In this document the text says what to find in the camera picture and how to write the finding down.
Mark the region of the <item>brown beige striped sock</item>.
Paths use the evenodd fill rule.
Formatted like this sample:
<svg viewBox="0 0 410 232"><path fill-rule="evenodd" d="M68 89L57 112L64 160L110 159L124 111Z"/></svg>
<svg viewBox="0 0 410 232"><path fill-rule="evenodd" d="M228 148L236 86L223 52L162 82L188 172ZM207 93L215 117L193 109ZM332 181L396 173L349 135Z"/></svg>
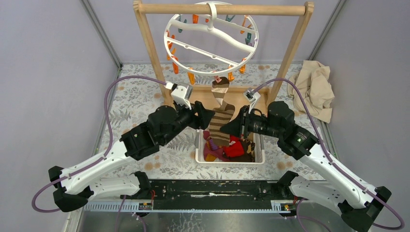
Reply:
<svg viewBox="0 0 410 232"><path fill-rule="evenodd" d="M215 76L212 82L211 92L219 106L213 109L215 114L210 121L208 130L216 146L229 146L230 143L229 134L220 131L222 126L231 121L235 112L235 106L224 100L229 85L228 78L223 76Z"/></svg>

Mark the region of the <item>small red sock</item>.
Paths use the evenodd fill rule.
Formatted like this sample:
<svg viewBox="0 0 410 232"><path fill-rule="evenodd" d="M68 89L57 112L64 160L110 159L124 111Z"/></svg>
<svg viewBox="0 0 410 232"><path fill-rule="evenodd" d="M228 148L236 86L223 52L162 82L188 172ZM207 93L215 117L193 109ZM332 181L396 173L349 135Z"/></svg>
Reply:
<svg viewBox="0 0 410 232"><path fill-rule="evenodd" d="M244 150L240 139L232 135L230 135L229 145L224 147L223 150L228 158L235 158L244 155Z"/></svg>

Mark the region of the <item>dark brown sock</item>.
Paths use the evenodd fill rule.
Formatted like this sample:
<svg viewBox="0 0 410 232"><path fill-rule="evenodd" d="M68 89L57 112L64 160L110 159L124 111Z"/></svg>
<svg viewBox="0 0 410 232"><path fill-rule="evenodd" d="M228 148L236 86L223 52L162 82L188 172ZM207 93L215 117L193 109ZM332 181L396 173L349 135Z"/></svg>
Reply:
<svg viewBox="0 0 410 232"><path fill-rule="evenodd" d="M235 158L229 158L229 160L233 162L249 162L249 160L246 158L245 155L242 155L240 157L235 157Z"/></svg>

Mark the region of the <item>purple orange striped sock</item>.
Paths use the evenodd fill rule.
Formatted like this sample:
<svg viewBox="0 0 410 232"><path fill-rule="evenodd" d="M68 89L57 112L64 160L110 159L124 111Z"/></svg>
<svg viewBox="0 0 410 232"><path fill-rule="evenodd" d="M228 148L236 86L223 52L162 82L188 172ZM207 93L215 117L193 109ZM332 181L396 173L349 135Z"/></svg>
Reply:
<svg viewBox="0 0 410 232"><path fill-rule="evenodd" d="M203 139L205 140L203 152L205 161L212 162L216 161L216 159L224 162L229 161L228 157L225 154L224 147L216 145L209 131L203 131Z"/></svg>

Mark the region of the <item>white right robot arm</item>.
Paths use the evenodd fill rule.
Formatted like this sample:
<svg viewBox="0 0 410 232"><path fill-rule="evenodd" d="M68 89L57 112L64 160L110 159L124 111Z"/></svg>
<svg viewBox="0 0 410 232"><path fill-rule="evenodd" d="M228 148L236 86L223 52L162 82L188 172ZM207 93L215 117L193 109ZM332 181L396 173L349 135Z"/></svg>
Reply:
<svg viewBox="0 0 410 232"><path fill-rule="evenodd" d="M312 200L341 216L353 230L367 232L383 209L383 204L374 197L387 202L391 191L367 183L336 159L328 160L319 139L295 123L294 112L285 102L269 104L266 116L254 112L243 106L238 116L220 131L238 138L251 132L275 137L282 152L315 170L331 184L331 187L318 185L287 171L278 181L278 195L284 199L295 195Z"/></svg>

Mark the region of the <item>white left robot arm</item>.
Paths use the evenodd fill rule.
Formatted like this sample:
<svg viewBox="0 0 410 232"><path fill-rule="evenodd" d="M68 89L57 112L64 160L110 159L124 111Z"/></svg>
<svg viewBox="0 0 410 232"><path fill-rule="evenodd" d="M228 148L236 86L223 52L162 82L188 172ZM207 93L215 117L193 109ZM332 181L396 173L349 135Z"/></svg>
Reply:
<svg viewBox="0 0 410 232"><path fill-rule="evenodd" d="M104 175L157 153L187 127L206 129L214 114L199 101L190 108L161 106L148 115L146 122L123 134L105 152L70 168L50 168L49 178L56 189L53 193L55 204L62 212L71 212L98 198L150 197L150 180L142 171L116 178L105 178Z"/></svg>

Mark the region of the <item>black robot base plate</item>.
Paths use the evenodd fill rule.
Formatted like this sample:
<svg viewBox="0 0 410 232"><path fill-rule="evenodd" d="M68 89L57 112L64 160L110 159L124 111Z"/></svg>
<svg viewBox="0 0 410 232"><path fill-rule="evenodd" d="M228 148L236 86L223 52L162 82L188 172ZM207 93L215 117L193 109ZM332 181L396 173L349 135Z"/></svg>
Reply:
<svg viewBox="0 0 410 232"><path fill-rule="evenodd" d="M291 193L289 186L276 181L260 180L151 180L150 189L132 196L121 195L127 200L154 201L277 201L295 206L299 196Z"/></svg>

